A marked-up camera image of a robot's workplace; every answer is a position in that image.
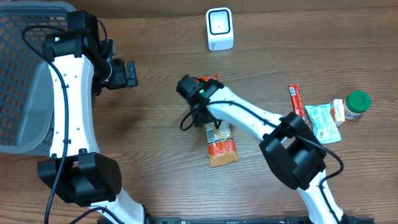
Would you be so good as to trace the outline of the orange spaghetti pasta packet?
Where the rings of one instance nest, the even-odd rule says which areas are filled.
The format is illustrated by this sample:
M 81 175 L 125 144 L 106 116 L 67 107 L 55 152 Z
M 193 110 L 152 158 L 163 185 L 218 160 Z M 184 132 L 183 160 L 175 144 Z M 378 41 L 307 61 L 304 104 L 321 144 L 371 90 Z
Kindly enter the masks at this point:
M 208 158 L 211 168 L 239 161 L 229 123 L 222 121 L 218 127 L 215 123 L 206 123 L 203 127 L 208 142 Z

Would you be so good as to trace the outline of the red sachet stick packet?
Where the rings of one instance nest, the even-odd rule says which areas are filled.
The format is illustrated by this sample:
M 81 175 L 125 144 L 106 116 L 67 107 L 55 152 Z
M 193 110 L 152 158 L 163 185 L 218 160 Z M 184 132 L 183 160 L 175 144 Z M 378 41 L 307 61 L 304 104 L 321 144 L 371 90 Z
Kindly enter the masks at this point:
M 299 115 L 303 120 L 305 120 L 304 108 L 300 95 L 299 85 L 298 84 L 288 85 L 288 90 L 290 93 L 290 99 L 292 101 L 294 113 Z

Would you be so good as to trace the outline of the teal wet wipes packet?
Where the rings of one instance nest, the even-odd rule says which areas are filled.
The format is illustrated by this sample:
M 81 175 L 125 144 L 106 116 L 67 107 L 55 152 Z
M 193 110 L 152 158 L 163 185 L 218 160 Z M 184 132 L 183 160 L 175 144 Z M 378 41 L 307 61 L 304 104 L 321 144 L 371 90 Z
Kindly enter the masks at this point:
M 331 116 L 331 103 L 325 105 L 305 105 L 312 123 L 313 133 L 321 144 L 341 141 L 341 135 Z

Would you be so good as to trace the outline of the orange Kleenex tissue pack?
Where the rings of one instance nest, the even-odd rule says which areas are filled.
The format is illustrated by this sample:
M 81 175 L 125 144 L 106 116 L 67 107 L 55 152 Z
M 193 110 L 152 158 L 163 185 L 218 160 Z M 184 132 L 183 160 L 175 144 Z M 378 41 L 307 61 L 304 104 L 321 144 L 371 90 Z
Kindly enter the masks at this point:
M 337 126 L 345 122 L 345 108 L 342 99 L 334 99 L 331 102 L 331 116 Z

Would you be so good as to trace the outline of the green lid jar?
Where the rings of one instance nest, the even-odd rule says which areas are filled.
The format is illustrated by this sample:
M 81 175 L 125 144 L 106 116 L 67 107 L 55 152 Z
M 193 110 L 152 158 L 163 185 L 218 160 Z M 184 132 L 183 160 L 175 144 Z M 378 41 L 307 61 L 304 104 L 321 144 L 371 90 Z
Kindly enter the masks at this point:
M 350 93 L 344 100 L 345 118 L 356 119 L 372 105 L 371 97 L 364 91 L 356 90 Z

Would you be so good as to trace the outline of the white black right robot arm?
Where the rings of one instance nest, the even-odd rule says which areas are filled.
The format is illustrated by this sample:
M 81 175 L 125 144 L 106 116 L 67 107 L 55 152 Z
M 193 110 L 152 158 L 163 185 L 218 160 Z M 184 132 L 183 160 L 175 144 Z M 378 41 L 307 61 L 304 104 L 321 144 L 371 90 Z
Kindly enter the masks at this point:
M 343 161 L 321 145 L 299 115 L 262 110 L 212 78 L 185 75 L 176 91 L 190 105 L 194 122 L 225 121 L 258 140 L 270 170 L 299 193 L 312 223 L 349 223 L 327 184 L 343 171 Z

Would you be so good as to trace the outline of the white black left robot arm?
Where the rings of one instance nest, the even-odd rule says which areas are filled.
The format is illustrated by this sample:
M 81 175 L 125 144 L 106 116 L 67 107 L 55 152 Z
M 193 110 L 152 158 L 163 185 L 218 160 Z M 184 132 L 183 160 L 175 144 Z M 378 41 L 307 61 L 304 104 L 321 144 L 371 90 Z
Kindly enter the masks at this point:
M 93 100 L 103 88 L 138 84 L 133 61 L 114 57 L 104 25 L 86 11 L 67 14 L 67 28 L 52 29 L 42 52 L 53 83 L 54 133 L 49 160 L 38 163 L 51 196 L 100 212 L 110 223 L 149 223 L 145 207 L 122 187 L 118 163 L 100 153 L 93 127 Z

